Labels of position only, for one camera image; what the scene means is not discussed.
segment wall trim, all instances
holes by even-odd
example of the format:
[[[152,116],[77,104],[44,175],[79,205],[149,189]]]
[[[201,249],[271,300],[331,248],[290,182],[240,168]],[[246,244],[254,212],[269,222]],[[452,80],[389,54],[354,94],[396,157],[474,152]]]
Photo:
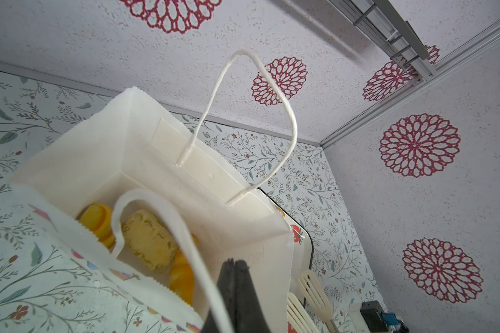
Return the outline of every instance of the wall trim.
[[[4,73],[16,75],[16,76],[27,77],[27,78],[30,78],[33,80],[46,82],[46,83],[50,83],[50,84],[55,84],[58,86],[63,86],[63,87],[67,87],[67,88],[71,88],[71,89],[75,89],[75,90],[80,90],[80,91],[84,91],[84,92],[96,94],[96,95],[115,97],[118,94],[120,94],[120,92],[115,91],[115,90],[109,90],[109,89],[93,86],[93,85],[90,85],[87,83],[77,82],[77,81],[65,79],[65,78],[62,78],[59,76],[45,74],[45,73],[41,73],[41,72],[38,72],[35,70],[31,70],[31,69],[27,69],[27,68],[15,66],[15,65],[3,63],[3,62],[0,62],[0,72],[4,72]],[[159,102],[159,103],[161,105],[163,105],[163,107],[165,109],[167,109],[168,111],[173,112],[173,113],[179,113],[181,115],[192,116],[192,117],[196,117],[196,118],[200,118],[202,115],[201,112],[187,110],[187,109],[176,107],[174,105],[166,104],[163,102]],[[262,128],[245,125],[243,123],[232,122],[231,120],[226,120],[226,119],[222,119],[222,118],[215,117],[215,116],[206,116],[206,120],[209,122],[212,122],[212,123],[219,123],[221,125],[241,128],[243,130],[251,130],[253,132],[257,132],[257,133],[261,133],[261,134],[267,134],[267,135],[270,135],[272,137],[280,137],[280,138],[285,138],[288,140],[291,139],[291,136],[287,135],[287,134],[273,132],[272,130],[264,130]],[[302,138],[298,138],[297,142],[315,145],[315,146],[320,147],[320,143],[310,141],[310,140],[305,140]]]
[[[327,136],[320,142],[320,145],[326,150],[331,145],[373,122],[376,118],[410,102],[498,45],[500,45],[500,20],[436,63],[435,69],[438,75],[431,81],[417,82],[415,78],[412,79],[402,88],[361,112]]]

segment orange toy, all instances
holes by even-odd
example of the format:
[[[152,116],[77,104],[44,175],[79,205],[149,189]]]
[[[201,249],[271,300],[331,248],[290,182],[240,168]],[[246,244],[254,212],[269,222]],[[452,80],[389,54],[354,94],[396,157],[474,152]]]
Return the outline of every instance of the orange toy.
[[[81,215],[79,222],[91,230],[98,241],[108,249],[115,244],[115,237],[111,229],[111,215],[113,210],[108,205],[95,203],[87,207]]]
[[[196,237],[193,236],[192,239],[196,244]],[[181,250],[174,257],[174,264],[168,272],[168,281],[170,290],[180,296],[187,304],[193,304],[194,275]]]

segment beige spatula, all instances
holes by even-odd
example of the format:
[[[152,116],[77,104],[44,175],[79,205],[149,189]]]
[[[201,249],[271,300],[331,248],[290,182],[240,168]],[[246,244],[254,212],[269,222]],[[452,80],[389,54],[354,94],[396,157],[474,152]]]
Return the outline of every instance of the beige spatula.
[[[319,333],[313,319],[292,292],[287,294],[287,321],[296,333]]]
[[[326,324],[330,333],[339,333],[332,320],[333,308],[328,297],[324,293],[315,273],[312,270],[306,270],[300,273],[296,278],[296,283],[302,294],[306,297],[311,309]]]

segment paper bag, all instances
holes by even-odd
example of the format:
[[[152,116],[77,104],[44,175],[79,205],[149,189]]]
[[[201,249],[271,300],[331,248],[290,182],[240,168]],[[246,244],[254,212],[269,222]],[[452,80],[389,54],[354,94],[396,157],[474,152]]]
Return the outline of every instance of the paper bag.
[[[249,56],[260,69],[293,124],[293,140],[280,164],[253,186],[220,154],[196,140],[222,77],[241,54]],[[152,97],[130,88],[24,164],[11,178],[11,186],[22,203],[29,204],[41,217],[42,228],[60,247],[78,254],[73,259],[94,274],[103,274],[125,297],[144,304],[179,329],[199,331],[214,301],[212,297],[219,295],[216,287],[204,293],[200,284],[207,279],[214,283],[222,263],[234,258],[246,260],[250,267],[270,329],[285,332],[293,235],[273,202],[256,188],[285,162],[296,137],[296,120],[287,99],[260,60],[241,50],[223,68],[194,134]],[[164,198],[185,221],[180,226],[178,222],[167,226],[199,282],[195,283],[192,307],[166,288],[168,269],[163,274],[150,272],[124,247],[119,236],[120,221],[135,210],[147,208],[163,219],[163,209],[139,200],[122,207],[120,218],[115,210],[112,227],[117,244],[113,255],[75,220],[88,205],[105,203],[113,207],[121,195],[134,189],[148,189]],[[187,228],[198,238],[198,250],[208,273],[197,271],[200,256],[189,258],[196,248],[189,241]],[[213,309],[213,314],[215,311],[218,325],[223,314],[219,309]]]

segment bag handle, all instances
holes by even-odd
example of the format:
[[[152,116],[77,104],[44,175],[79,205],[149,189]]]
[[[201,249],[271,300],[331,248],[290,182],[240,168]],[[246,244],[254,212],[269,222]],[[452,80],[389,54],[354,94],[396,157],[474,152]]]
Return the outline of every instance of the bag handle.
[[[158,216],[163,219],[163,222],[169,228],[171,234],[178,241],[180,250],[189,262],[198,283],[200,283],[200,286],[209,301],[213,318],[215,319],[215,323],[220,329],[220,332],[233,333],[233,326],[220,291],[209,275],[206,264],[202,260],[200,253],[194,245],[191,233],[187,228],[187,224],[182,220],[176,208],[162,196],[155,194],[151,190],[135,189],[127,191],[121,195],[120,198],[118,198],[111,216],[111,228],[113,229],[113,235],[115,236],[115,245],[113,247],[113,251],[111,252],[111,256],[117,258],[124,248],[124,236],[122,234],[120,215],[122,215],[124,208],[129,203],[136,200],[146,201],[154,209]]]
[[[289,145],[287,151],[285,152],[285,155],[280,160],[280,162],[278,163],[278,165],[276,165],[276,167],[274,167],[272,170],[270,170],[269,174],[265,178],[263,178],[262,180],[260,180],[258,183],[254,184],[252,186],[247,187],[246,189],[240,191],[235,196],[233,196],[233,198],[231,198],[230,200],[228,200],[226,202],[226,204],[228,206],[231,206],[233,203],[236,203],[243,196],[245,196],[248,192],[250,192],[251,190],[257,189],[258,187],[260,187],[261,185],[263,185],[267,180],[269,180],[270,178],[272,178],[272,176],[274,176],[274,174],[276,172],[278,172],[278,170],[280,170],[281,166],[287,161],[287,159],[289,158],[289,156],[293,152],[293,150],[294,150],[294,148],[296,146],[296,140],[298,139],[298,126],[296,124],[296,118],[294,116],[293,109],[291,108],[291,104],[289,104],[289,101],[287,100],[287,97],[285,97],[285,95],[280,90],[280,88],[278,87],[278,85],[276,84],[276,82],[274,82],[272,76],[270,76],[269,72],[267,72],[267,70],[265,69],[265,66],[263,65],[263,63],[261,62],[261,60],[253,52],[248,51],[248,50],[238,50],[237,52],[233,53],[233,55],[230,57],[230,60],[227,62],[227,64],[224,66],[224,68],[220,72],[220,76],[217,79],[217,81],[215,83],[215,86],[213,87],[213,92],[211,94],[211,97],[209,98],[209,102],[207,103],[206,110],[202,114],[202,117],[200,118],[200,121],[198,122],[196,128],[194,129],[194,133],[193,133],[193,135],[191,137],[191,140],[189,141],[189,143],[187,143],[187,145],[185,147],[185,150],[183,150],[182,153],[180,154],[180,157],[178,158],[178,160],[176,162],[176,165],[178,167],[181,167],[181,165],[185,162],[185,160],[189,156],[191,148],[194,146],[194,143],[196,141],[196,137],[198,136],[198,133],[199,133],[199,130],[200,130],[200,126],[202,126],[202,123],[204,122],[204,119],[206,118],[207,113],[209,113],[209,109],[211,108],[211,104],[213,104],[213,100],[215,98],[217,90],[219,89],[220,82],[222,82],[222,79],[224,78],[224,75],[228,71],[228,68],[230,68],[230,66],[241,55],[245,55],[245,56],[249,57],[254,62],[254,64],[257,66],[257,68],[261,72],[261,75],[263,75],[263,77],[265,77],[265,80],[267,80],[268,84],[270,84],[270,86],[272,87],[272,89],[274,90],[274,92],[276,93],[276,95],[278,95],[278,97],[280,98],[281,103],[283,104],[283,106],[285,108],[285,111],[287,112],[287,115],[289,116],[289,120],[291,121],[293,129],[292,129],[291,144]]]

